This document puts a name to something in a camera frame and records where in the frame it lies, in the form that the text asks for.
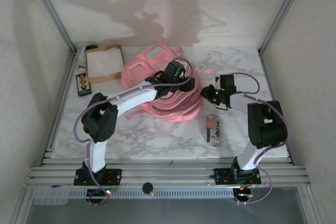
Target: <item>pink backpack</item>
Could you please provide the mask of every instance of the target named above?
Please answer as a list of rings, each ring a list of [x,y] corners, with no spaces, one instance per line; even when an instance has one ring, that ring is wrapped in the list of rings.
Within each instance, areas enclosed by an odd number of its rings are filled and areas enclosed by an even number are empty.
[[[164,70],[167,64],[177,57],[182,57],[182,48],[177,51],[164,44],[155,44],[129,61],[121,71],[121,86],[129,89],[141,83],[148,76]],[[200,96],[202,87],[197,73],[194,71],[195,88],[190,92],[177,90],[172,97],[169,93],[163,99],[140,105],[145,112],[169,122],[186,121],[197,116],[202,109]]]

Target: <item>paper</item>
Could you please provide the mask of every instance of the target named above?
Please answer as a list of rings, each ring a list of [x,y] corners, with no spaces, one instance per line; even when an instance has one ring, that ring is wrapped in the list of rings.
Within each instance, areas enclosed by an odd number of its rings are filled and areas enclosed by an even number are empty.
[[[87,53],[89,78],[109,76],[123,69],[123,61],[119,48]]]

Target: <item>can with american flag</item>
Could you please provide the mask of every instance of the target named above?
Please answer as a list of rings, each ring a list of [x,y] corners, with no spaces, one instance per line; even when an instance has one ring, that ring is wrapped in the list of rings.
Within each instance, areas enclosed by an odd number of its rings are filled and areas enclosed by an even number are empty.
[[[206,142],[210,146],[217,146],[219,144],[218,115],[211,114],[206,118]]]

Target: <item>marble tabletop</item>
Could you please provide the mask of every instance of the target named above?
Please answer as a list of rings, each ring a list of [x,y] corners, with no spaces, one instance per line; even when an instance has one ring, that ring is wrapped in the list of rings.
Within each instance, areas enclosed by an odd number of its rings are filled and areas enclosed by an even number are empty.
[[[125,60],[128,61],[145,50],[145,47],[123,48]],[[270,100],[270,92],[266,78],[253,47],[183,47],[185,57],[192,63],[198,73],[205,69],[214,69],[214,74],[201,74],[202,86],[214,84],[215,77],[231,72],[252,74],[260,82],[260,92],[255,97]],[[83,64],[83,54],[77,63]],[[73,124],[80,112],[85,109],[92,95],[78,97],[75,75],[73,73],[71,87],[60,122],[59,130],[54,141],[52,158],[83,158],[85,145],[74,139]],[[257,85],[250,78],[235,76],[237,89],[254,91]],[[91,86],[92,93],[102,92],[109,95],[121,91],[120,80],[109,81]],[[108,140],[106,158],[218,158],[235,157],[239,155],[248,143],[247,115],[235,111],[221,111],[213,104],[204,101],[202,112],[194,119],[170,123],[153,117],[147,113],[137,115],[127,121],[126,116],[138,110],[132,109],[118,118],[115,133]],[[209,114],[215,113],[220,119],[220,144],[209,146],[206,143],[205,121]],[[87,134],[79,125],[79,136],[84,139]],[[285,146],[271,150],[271,157],[288,157]]]

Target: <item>small box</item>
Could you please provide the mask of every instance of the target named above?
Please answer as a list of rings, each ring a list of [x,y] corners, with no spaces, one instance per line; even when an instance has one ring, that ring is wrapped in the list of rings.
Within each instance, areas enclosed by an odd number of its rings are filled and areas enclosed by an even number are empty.
[[[77,92],[80,97],[91,94],[91,85],[86,77],[86,73],[76,75]]]
[[[85,51],[85,67],[91,84],[121,78],[125,64],[120,44]]]

